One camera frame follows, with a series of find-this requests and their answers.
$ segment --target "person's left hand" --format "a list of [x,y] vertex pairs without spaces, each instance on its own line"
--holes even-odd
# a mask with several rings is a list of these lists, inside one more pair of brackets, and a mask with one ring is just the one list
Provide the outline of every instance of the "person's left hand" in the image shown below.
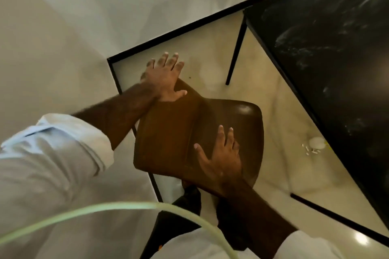
[[168,60],[169,54],[165,52],[155,63],[151,59],[147,63],[146,71],[140,77],[141,82],[150,83],[158,94],[161,102],[174,102],[187,94],[186,90],[174,91],[174,85],[184,67],[184,62],[177,63],[178,53]]

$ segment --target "curved white tube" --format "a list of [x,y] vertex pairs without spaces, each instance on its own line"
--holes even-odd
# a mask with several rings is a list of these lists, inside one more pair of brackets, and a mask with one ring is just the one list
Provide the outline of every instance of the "curved white tube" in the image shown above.
[[49,226],[51,224],[61,222],[64,220],[68,220],[74,217],[95,213],[95,212],[101,212],[101,211],[107,211],[107,210],[122,210],[122,209],[157,209],[157,210],[163,210],[167,212],[171,212],[177,215],[180,215],[181,217],[187,218],[188,220],[200,225],[201,227],[205,228],[208,232],[210,232],[218,241],[220,246],[226,251],[227,255],[231,259],[239,259],[236,252],[232,249],[232,247],[229,245],[229,243],[224,238],[223,233],[221,230],[217,227],[214,227],[211,223],[207,222],[200,216],[197,216],[196,214],[182,209],[180,207],[166,204],[166,203],[155,203],[155,202],[113,202],[113,203],[102,203],[102,204],[95,204],[91,206],[87,206],[84,208],[76,209],[73,211],[65,212],[47,219],[44,219],[40,222],[31,224],[30,226],[17,229],[13,232],[10,232],[2,237],[0,237],[0,244],[4,244],[7,242],[10,242],[18,237],[21,237],[23,235],[27,235],[31,232],[34,232],[38,229],[41,229],[43,227]]

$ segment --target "marble floor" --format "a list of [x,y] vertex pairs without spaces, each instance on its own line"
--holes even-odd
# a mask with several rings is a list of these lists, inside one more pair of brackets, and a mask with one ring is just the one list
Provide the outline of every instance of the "marble floor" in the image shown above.
[[[241,20],[241,12],[226,16],[115,63],[122,89],[139,81],[150,58],[178,52],[186,63],[181,79],[202,96],[244,100],[261,108],[265,150],[254,189],[262,198],[299,229],[335,243],[348,258],[388,258],[389,248],[290,198],[293,192],[389,237],[331,148],[306,154],[302,144],[321,134],[250,31],[231,84],[224,84]],[[165,202],[182,194],[178,179],[156,176],[156,181]],[[217,224],[212,197],[202,192],[202,202],[202,216]]]

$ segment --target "brown leather chair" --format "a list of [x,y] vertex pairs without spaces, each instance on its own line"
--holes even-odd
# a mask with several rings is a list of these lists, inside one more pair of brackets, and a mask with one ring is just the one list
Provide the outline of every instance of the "brown leather chair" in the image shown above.
[[221,196],[203,173],[193,148],[198,143],[211,158],[217,128],[234,128],[240,144],[245,180],[253,186],[263,154],[263,123],[258,106],[238,100],[205,99],[178,79],[174,89],[187,90],[175,102],[157,102],[140,120],[135,141],[134,166],[154,174],[177,177]]

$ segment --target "hand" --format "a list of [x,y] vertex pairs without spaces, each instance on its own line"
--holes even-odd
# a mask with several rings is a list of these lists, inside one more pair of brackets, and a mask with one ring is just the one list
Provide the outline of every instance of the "hand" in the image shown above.
[[224,128],[220,125],[211,160],[208,160],[199,144],[194,145],[201,169],[211,180],[217,183],[224,195],[225,188],[229,184],[242,179],[239,144],[234,139],[232,128],[228,131],[226,145],[224,145],[225,140]]
[[155,64],[151,59],[147,63],[146,71],[140,77],[141,83],[150,83],[157,93],[161,102],[174,102],[187,94],[186,90],[175,92],[174,85],[184,67],[184,62],[177,63],[178,53],[175,53],[170,60],[169,54],[165,52]]

